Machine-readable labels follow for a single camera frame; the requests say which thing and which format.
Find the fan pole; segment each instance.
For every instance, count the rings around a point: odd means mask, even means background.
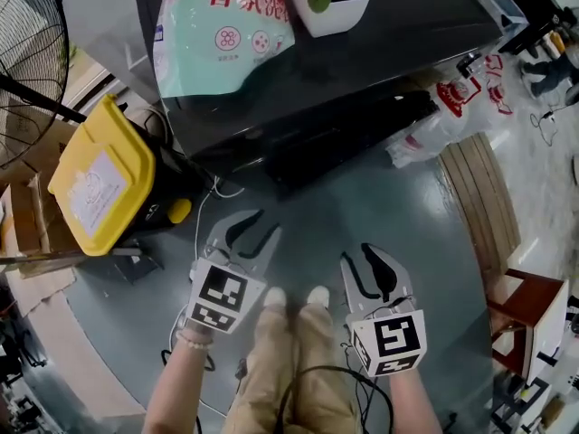
[[[56,111],[57,114],[60,114],[67,120],[73,120],[74,122],[80,124],[87,119],[87,117],[80,112],[67,108],[58,101],[46,98],[36,90],[32,90],[31,88],[26,87],[17,80],[11,79],[4,74],[0,74],[0,90],[6,90],[13,95],[31,103],[33,106],[37,106],[38,108]]]

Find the bracelet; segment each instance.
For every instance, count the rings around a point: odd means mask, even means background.
[[[213,341],[206,344],[196,343],[195,341],[192,341],[191,339],[183,336],[181,331],[177,331],[177,340],[183,341],[185,344],[187,344],[189,349],[196,349],[198,351],[209,351],[214,346]]]

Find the yellow lid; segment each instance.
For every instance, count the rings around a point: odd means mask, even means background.
[[[109,252],[153,187],[155,157],[106,95],[79,125],[48,185],[90,256]]]

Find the label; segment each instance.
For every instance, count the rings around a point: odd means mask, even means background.
[[[97,156],[86,173],[77,173],[68,193],[71,211],[91,238],[126,188],[127,181],[106,151]]]

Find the black table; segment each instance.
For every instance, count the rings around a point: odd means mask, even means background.
[[[348,33],[313,39],[290,0],[294,47],[264,63],[230,95],[164,99],[188,156],[248,128],[332,101],[383,98],[389,80],[495,42],[500,30],[476,0],[371,0]],[[151,57],[161,0],[137,0]]]

